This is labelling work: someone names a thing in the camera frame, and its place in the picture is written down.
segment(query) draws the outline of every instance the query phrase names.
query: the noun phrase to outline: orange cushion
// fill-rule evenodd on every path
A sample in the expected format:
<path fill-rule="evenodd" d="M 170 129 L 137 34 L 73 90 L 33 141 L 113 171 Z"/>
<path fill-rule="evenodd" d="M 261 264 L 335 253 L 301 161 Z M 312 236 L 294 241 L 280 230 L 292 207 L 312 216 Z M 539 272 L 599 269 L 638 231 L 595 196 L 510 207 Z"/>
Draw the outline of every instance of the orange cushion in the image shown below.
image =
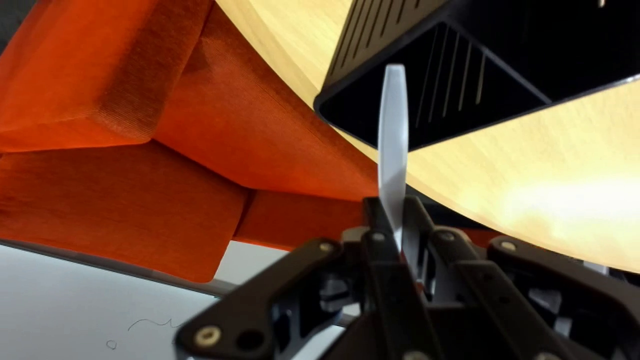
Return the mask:
<path fill-rule="evenodd" d="M 0 149 L 146 141 L 210 0 L 39 0 L 0 58 Z"/>
<path fill-rule="evenodd" d="M 294 250 L 313 238 L 339 240 L 344 230 L 362 223 L 365 222 L 359 200 L 255 192 L 234 240 Z"/>
<path fill-rule="evenodd" d="M 375 163 L 317 119 L 217 6 L 156 138 L 248 187 L 357 202 L 375 193 Z"/>
<path fill-rule="evenodd" d="M 208 281 L 245 193 L 156 141 L 5 153 L 0 238 Z"/>

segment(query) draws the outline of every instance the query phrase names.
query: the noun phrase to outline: white blade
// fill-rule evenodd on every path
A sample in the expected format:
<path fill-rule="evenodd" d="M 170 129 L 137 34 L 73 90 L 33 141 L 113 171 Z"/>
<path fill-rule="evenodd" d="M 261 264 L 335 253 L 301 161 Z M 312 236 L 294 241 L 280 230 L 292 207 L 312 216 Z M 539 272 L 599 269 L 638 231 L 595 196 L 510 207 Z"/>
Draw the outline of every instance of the white blade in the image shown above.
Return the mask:
<path fill-rule="evenodd" d="M 405 193 L 408 96 L 401 63 L 384 72 L 378 124 L 378 192 L 398 250 L 401 250 L 401 207 Z"/>

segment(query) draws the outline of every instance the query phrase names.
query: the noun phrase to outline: orange fabric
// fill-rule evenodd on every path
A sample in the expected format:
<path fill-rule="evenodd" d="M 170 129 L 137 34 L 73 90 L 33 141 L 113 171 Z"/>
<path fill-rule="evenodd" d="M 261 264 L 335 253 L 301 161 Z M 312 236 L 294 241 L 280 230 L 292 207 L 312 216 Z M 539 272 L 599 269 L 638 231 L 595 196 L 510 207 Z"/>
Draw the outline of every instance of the orange fabric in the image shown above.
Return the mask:
<path fill-rule="evenodd" d="M 375 193 L 375 163 L 317 119 L 217 6 L 156 138 L 248 187 L 357 202 Z"/>
<path fill-rule="evenodd" d="M 210 0 L 39 0 L 0 58 L 0 149 L 148 141 Z"/>
<path fill-rule="evenodd" d="M 363 226 L 359 200 L 255 192 L 234 240 L 292 250 L 313 238 L 339 240 L 354 226 Z"/>
<path fill-rule="evenodd" d="M 208 281 L 245 193 L 156 141 L 5 153 L 0 238 Z"/>

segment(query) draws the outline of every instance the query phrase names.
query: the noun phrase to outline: black metal frame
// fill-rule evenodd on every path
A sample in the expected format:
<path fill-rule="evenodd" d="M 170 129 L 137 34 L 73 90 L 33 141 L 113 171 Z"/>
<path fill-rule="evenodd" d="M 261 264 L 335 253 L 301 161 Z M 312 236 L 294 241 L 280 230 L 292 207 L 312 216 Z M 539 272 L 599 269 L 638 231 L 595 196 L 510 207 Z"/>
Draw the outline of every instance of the black metal frame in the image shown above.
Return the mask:
<path fill-rule="evenodd" d="M 359 238 L 308 241 L 181 326 L 177 358 L 289 358 L 354 301 L 321 358 L 640 358 L 640 290 L 620 275 L 514 238 L 480 250 L 416 197 L 399 256 L 378 197 L 363 207 Z"/>

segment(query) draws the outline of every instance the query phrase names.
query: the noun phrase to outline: light wood panel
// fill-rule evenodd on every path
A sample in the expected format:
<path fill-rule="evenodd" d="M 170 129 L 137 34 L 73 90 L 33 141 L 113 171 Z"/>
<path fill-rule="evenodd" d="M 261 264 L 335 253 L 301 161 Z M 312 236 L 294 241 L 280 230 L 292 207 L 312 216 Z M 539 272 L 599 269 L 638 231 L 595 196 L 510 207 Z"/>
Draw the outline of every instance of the light wood panel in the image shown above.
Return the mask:
<path fill-rule="evenodd" d="M 312 104 L 349 1 L 217 3 L 280 77 Z M 418 149 L 410 153 L 410 184 L 505 234 L 640 272 L 638 113 L 640 83 L 622 83 Z"/>

